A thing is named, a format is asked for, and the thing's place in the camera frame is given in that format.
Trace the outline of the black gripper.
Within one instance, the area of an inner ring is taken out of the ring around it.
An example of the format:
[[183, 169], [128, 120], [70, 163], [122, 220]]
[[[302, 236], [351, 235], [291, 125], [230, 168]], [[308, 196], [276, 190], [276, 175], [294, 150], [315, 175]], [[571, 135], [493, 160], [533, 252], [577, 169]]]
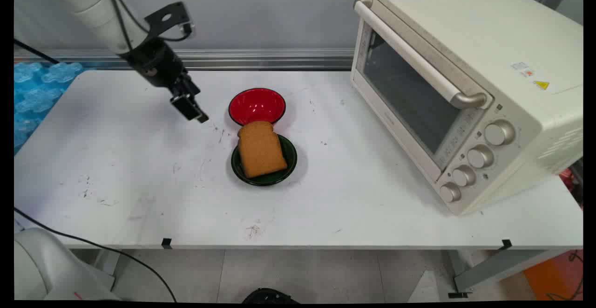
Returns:
[[173, 95], [170, 104], [185, 119], [199, 123], [209, 120], [194, 98], [200, 89], [192, 81], [181, 58], [162, 39], [145, 39], [141, 45], [119, 57], [154, 87], [169, 90]]

